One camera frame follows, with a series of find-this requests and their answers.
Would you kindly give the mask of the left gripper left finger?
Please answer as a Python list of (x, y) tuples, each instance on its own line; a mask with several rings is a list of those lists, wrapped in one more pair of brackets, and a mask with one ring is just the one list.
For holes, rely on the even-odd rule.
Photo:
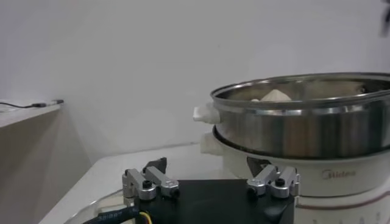
[(137, 197), (141, 201), (152, 201), (158, 196), (179, 198), (179, 182), (166, 175), (167, 165), (167, 158), (162, 157), (149, 161), (141, 171), (126, 169), (122, 175), (124, 199), (129, 200)]

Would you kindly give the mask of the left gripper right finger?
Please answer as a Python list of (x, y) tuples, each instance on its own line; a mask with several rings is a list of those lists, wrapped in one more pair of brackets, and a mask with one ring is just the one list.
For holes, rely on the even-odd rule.
[(269, 192), (273, 197), (285, 199), (300, 194), (300, 175), (291, 166), (276, 166), (265, 159), (247, 158), (252, 178), (247, 180), (248, 193), (255, 197)]

